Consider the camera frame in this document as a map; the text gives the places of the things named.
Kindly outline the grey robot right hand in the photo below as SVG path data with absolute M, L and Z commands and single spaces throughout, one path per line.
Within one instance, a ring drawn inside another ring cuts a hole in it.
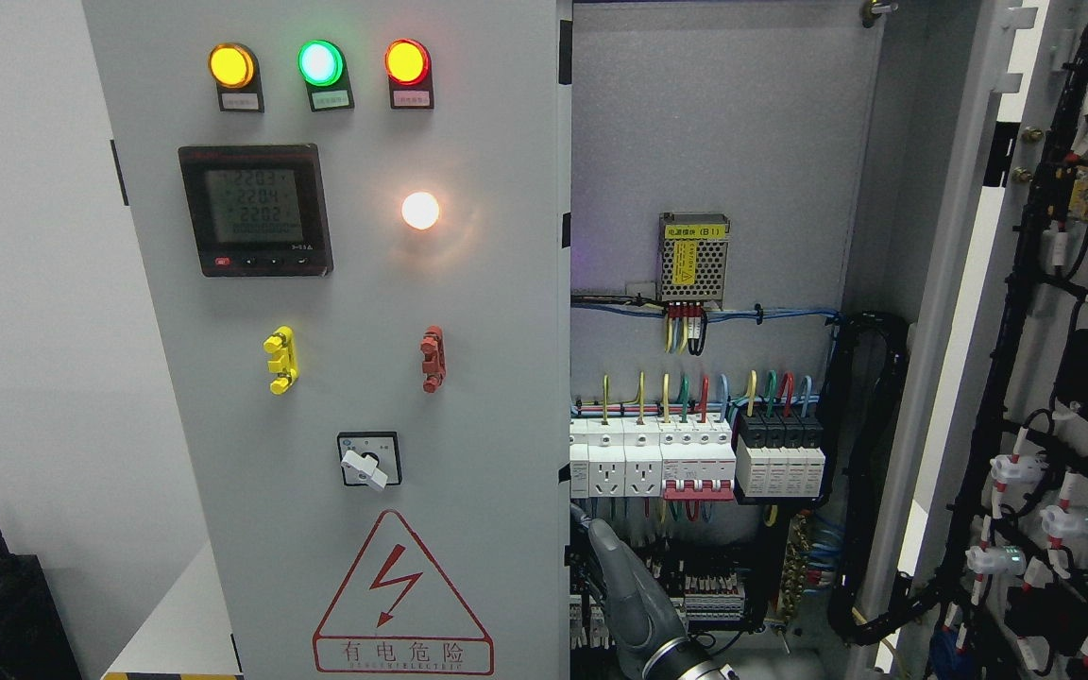
M 599 603 L 629 679 L 738 679 L 691 638 L 646 565 L 608 522 L 569 507 L 582 558 L 578 572 Z

